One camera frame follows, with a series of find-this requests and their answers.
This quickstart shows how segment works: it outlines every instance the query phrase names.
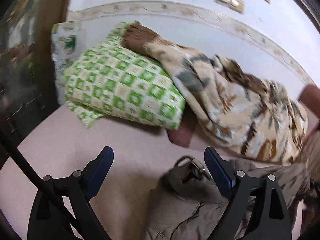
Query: pillow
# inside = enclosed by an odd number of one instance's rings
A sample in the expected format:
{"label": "pillow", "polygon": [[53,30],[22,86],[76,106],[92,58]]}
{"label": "pillow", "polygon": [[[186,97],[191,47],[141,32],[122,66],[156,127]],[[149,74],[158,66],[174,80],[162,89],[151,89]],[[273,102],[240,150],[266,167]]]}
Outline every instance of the pillow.
{"label": "pillow", "polygon": [[113,115],[176,130],[185,99],[158,61],[120,45],[128,26],[118,24],[65,70],[67,104],[87,127]]}

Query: gold switch plate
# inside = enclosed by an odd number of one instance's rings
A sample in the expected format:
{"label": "gold switch plate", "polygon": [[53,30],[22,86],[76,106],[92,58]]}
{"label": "gold switch plate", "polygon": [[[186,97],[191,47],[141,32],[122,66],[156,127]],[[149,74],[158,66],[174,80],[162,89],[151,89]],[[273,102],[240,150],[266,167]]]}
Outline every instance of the gold switch plate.
{"label": "gold switch plate", "polygon": [[244,12],[244,2],[241,0],[215,0],[217,3],[229,7],[230,9],[243,13]]}

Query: screw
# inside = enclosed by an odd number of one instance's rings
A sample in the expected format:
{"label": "screw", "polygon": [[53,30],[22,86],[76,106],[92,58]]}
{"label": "screw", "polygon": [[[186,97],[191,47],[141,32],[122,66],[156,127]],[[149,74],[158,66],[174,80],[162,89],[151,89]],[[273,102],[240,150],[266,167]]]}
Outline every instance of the screw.
{"label": "screw", "polygon": [[237,171],[237,175],[238,175],[239,177],[244,177],[244,176],[245,176],[245,173],[244,173],[244,171]]}
{"label": "screw", "polygon": [[269,174],[268,179],[273,181],[273,180],[276,180],[276,177],[273,174]]}
{"label": "screw", "polygon": [[44,177],[43,177],[43,181],[48,181],[48,180],[50,180],[51,179],[51,176],[50,175],[45,175]]}
{"label": "screw", "polygon": [[74,177],[80,177],[81,174],[82,174],[81,171],[75,171],[75,172],[73,173],[73,176],[74,176]]}

